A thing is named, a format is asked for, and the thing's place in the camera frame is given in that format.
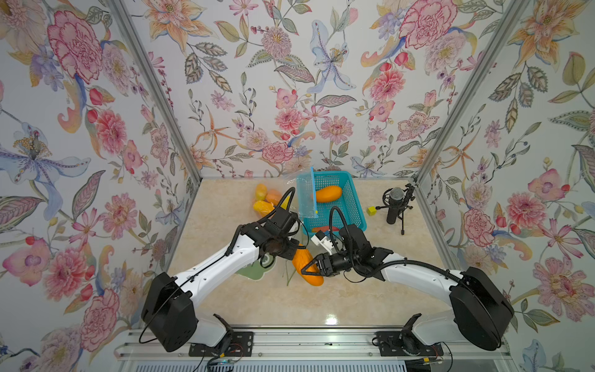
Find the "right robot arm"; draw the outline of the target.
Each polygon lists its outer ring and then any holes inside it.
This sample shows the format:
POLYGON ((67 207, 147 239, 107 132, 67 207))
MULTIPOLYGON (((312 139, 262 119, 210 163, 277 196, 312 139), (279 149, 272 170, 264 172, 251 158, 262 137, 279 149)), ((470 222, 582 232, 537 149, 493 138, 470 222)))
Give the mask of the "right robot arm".
POLYGON ((478 268, 451 271, 392 250, 373 246, 359 227, 318 232, 311 241, 324 253, 298 265, 303 277, 334 277, 355 271, 363 281, 377 279, 421 291, 449 305, 434 315, 414 314, 398 336, 402 350, 419 355, 422 348, 466 341, 482 350, 501 347, 514 315, 510 302, 478 268))

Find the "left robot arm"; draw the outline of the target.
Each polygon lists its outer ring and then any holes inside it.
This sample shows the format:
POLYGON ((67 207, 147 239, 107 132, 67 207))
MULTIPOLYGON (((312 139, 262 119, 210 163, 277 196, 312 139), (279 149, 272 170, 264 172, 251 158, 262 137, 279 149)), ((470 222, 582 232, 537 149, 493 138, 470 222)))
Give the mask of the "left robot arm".
POLYGON ((223 354, 234 331, 221 316, 198 316, 199 306, 237 271, 266 255, 293 260, 303 246, 294 236, 302 221, 281 204, 259 220, 237 226, 230 243, 187 271, 159 274, 152 282, 141 312, 145 329, 168 353, 187 343, 201 344, 223 354))

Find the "yellow-green mango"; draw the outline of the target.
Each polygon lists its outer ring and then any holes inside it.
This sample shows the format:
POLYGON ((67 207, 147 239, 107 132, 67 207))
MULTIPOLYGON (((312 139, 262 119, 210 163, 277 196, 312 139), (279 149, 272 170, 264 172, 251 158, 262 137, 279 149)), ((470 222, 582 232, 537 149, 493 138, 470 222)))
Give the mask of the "yellow-green mango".
POLYGON ((280 207, 282 207, 282 209, 288 210, 290 207, 290 202, 291 202, 291 194, 285 195, 281 198, 280 207))

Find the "clear blue-zip bag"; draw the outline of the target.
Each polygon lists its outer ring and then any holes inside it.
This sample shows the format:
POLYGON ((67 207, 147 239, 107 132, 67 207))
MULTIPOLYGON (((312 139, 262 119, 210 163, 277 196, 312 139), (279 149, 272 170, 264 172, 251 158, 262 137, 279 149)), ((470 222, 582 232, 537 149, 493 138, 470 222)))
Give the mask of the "clear blue-zip bag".
MULTIPOLYGON (((291 194, 291 202, 288 211, 296 212, 303 218, 315 218, 318 213, 317 201, 315 199, 314 170, 305 168, 296 172, 291 172, 281 178, 265 180, 259 184, 265 184, 267 189, 274 189, 285 195, 291 194)), ((255 191, 253 192, 253 204, 255 200, 255 191)))

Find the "small yellow-orange mango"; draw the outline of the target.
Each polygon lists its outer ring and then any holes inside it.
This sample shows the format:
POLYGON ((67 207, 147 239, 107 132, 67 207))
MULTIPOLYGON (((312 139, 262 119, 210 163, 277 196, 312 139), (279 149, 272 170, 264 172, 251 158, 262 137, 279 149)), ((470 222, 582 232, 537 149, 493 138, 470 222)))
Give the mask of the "small yellow-orange mango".
POLYGON ((264 201, 267 197, 268 189, 265 184, 258 184, 255 190, 255 200, 264 201))

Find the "clear green-zip bag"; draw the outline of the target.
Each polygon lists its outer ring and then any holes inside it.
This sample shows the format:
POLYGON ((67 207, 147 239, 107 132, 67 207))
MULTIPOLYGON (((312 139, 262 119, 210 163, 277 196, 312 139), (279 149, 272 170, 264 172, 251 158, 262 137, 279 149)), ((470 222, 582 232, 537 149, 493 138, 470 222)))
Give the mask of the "clear green-zip bag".
POLYGON ((282 268, 281 277, 286 280, 286 285, 289 285, 295 277, 300 277, 305 281, 294 269, 292 261, 291 263, 286 263, 285 259, 278 260, 277 257, 273 257, 270 254, 265 254, 255 263, 249 264, 237 271, 236 274, 251 281, 260 281, 269 272, 274 271, 277 266, 282 268))

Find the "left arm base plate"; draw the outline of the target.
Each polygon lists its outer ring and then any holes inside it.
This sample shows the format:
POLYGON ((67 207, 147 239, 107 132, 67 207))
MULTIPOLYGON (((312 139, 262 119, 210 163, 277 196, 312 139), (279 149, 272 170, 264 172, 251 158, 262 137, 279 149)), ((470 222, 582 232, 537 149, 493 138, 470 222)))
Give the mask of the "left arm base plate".
POLYGON ((192 343, 190 357, 251 357, 254 346, 254 332, 237 332, 226 335, 215 347, 192 343))

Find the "large orange mango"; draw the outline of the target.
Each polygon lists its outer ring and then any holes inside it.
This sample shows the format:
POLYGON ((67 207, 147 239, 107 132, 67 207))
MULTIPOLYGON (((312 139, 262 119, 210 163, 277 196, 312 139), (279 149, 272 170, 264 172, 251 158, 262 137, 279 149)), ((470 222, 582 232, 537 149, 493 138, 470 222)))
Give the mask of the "large orange mango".
POLYGON ((281 201, 281 197, 282 197, 282 194, 279 191, 274 190, 274 189, 269 189, 267 191, 265 200, 274 206, 278 206, 281 201))

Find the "teal plastic basket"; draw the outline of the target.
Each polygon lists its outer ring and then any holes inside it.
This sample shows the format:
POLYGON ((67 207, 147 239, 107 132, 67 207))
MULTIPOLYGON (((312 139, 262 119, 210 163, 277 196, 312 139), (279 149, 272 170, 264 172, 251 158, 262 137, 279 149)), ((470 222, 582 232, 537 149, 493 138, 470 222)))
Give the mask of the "teal plastic basket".
POLYGON ((314 234, 311 230, 320 226, 328 226, 330 210, 333 206, 341 209, 345 220, 349 225, 353 224, 356 227, 365 231, 367 229, 367 222, 364 217, 364 211, 359 202, 359 197, 353 182, 352 175, 343 170, 333 171, 314 171, 314 187, 317 190, 336 185, 342 188, 342 197, 330 203, 317 203, 318 213, 315 218, 303 218, 302 222, 305 224, 304 231, 314 234))

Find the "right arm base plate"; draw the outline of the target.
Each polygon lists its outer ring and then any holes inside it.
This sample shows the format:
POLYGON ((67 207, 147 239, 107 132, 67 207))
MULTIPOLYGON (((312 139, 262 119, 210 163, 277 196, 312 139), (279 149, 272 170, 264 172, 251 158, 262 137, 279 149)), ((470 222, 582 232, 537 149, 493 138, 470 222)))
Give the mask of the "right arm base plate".
POLYGON ((427 346, 409 333, 401 331, 379 331, 375 333, 372 344, 379 349, 383 357, 429 357, 444 355, 440 345, 427 346))

